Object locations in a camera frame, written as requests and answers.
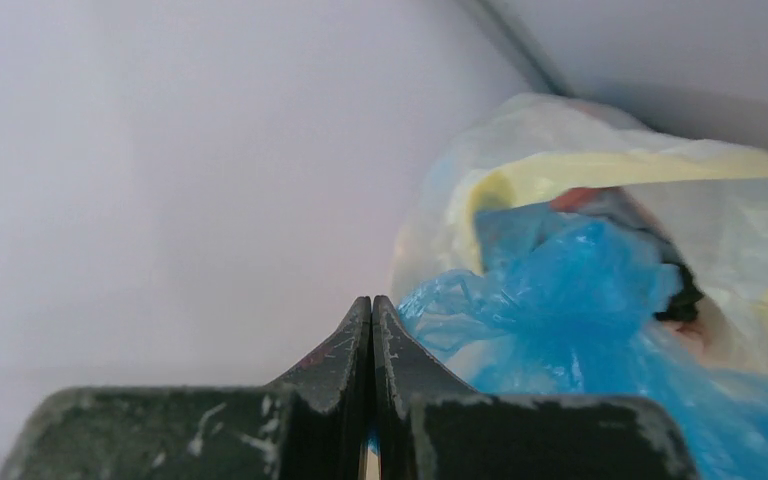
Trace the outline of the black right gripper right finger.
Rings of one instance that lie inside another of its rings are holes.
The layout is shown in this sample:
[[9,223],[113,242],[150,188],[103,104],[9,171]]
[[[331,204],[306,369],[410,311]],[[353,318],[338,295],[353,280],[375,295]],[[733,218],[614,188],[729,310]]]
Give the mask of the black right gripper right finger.
[[678,425],[626,395],[481,394],[372,302],[384,479],[697,479]]

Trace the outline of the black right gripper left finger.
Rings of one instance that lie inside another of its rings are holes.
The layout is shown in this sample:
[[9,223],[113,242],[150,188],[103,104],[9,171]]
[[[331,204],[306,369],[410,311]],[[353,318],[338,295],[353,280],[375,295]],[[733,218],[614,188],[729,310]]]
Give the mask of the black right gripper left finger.
[[3,479],[361,479],[371,300],[262,386],[75,387],[29,416]]

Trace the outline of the blue plastic trash bag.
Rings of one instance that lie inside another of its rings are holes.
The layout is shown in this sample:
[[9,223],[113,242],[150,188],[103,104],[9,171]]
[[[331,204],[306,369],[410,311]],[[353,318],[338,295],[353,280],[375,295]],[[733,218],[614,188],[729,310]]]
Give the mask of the blue plastic trash bag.
[[648,229],[547,204],[475,216],[481,273],[420,283],[407,332],[489,394],[630,394],[676,421],[705,479],[768,479],[768,376],[700,365],[658,316],[702,297]]

